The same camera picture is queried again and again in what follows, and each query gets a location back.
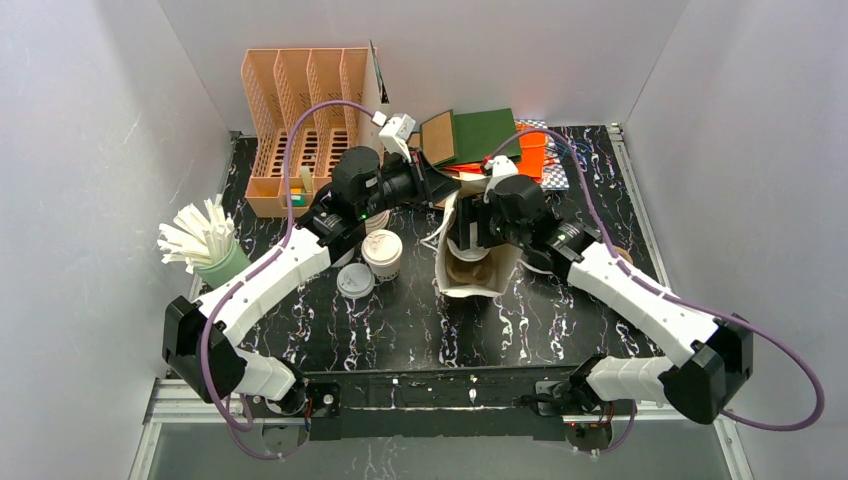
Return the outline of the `single white lid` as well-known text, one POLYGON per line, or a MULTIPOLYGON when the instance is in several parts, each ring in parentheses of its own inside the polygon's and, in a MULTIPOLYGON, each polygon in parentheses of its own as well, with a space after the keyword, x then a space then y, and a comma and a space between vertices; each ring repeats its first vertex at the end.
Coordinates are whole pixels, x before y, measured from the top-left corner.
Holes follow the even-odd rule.
POLYGON ((400 237, 386 229, 368 234, 362 242, 363 258, 376 265, 388 265, 397 261, 403 250, 400 237))

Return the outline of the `single paper cup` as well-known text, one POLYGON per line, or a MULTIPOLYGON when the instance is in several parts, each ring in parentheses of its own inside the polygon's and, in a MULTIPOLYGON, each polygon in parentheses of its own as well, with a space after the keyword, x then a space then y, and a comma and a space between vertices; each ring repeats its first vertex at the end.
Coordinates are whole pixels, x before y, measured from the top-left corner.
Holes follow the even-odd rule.
POLYGON ((385 229, 370 232, 361 246, 363 259, 381 281, 393 280, 398 275, 402 252, 401 238, 385 229))

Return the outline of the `tan paper bag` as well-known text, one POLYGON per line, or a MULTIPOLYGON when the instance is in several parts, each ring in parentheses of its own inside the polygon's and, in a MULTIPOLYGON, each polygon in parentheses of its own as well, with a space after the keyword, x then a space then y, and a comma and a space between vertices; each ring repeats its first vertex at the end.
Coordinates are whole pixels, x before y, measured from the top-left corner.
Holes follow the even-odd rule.
POLYGON ((460 173, 461 188, 441 203, 444 215, 440 226, 418 243, 436 253, 435 278, 439 295, 451 298, 502 296, 510 285, 522 251, 512 245, 476 246, 477 224, 471 225, 472 246, 460 250, 448 236, 449 228, 459 219, 459 201, 481 194, 488 179, 481 174, 460 173))

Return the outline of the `stack of paper cups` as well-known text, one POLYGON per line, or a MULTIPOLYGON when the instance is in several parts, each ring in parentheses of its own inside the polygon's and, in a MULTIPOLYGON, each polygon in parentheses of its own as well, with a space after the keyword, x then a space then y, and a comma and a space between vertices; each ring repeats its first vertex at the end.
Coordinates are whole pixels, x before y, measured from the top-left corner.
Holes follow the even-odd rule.
POLYGON ((389 223, 391 211, 385 210, 364 221, 365 231, 370 234, 373 231, 385 229, 389 223))

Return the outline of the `green paper cup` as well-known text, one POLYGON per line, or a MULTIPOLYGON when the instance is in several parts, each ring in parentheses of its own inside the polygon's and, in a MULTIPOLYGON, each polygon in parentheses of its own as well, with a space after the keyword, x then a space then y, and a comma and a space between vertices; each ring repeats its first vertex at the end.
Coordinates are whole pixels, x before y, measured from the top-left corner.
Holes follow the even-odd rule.
POLYGON ((490 253, 489 248, 484 248, 484 247, 479 247, 479 246, 472 246, 468 249, 461 249, 459 247, 459 245, 451 239, 447 240, 446 245, 448 246, 449 251, 451 252, 451 254, 454 257, 456 257, 457 259, 459 259, 463 262, 468 262, 468 263, 479 262, 483 258, 488 256, 489 253, 490 253))

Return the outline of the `cardboard two-cup carrier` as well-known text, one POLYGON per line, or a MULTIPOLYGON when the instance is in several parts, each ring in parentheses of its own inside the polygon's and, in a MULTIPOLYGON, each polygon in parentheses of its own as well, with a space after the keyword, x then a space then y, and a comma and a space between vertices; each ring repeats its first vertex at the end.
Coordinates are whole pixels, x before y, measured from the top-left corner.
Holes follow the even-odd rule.
POLYGON ((633 257, 631 256, 631 254, 626 249, 624 249, 623 247, 620 247, 618 245, 615 245, 614 249, 618 253, 618 255, 621 258, 623 258, 626 262, 630 263, 631 265, 634 264, 633 257))

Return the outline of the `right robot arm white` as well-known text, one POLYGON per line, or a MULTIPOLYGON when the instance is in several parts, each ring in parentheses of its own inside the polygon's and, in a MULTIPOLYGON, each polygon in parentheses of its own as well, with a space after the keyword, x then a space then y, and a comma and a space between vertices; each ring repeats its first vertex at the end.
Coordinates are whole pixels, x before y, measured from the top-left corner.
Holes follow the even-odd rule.
POLYGON ((595 355, 541 400, 585 411, 605 402, 653 401, 709 424, 750 378, 749 331, 677 304, 670 290, 635 267, 622 270, 600 232, 559 217, 529 177, 512 175, 483 193, 453 195, 446 210, 453 216, 447 241, 458 253, 514 247, 534 268, 603 302, 663 351, 652 358, 595 355))

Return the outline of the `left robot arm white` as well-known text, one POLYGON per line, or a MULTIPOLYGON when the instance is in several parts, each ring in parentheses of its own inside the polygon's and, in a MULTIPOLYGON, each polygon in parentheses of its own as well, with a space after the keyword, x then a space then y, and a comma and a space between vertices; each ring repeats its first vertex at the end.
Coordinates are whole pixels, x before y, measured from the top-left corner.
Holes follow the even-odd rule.
POLYGON ((224 285, 165 309, 162 357, 206 403, 232 393, 282 400, 295 387, 290 363, 242 351, 249 330, 289 293, 327 270, 365 238, 365 221, 404 204, 437 204, 457 179, 413 150, 384 160, 359 146, 344 152, 330 182, 291 225, 289 237, 224 285))

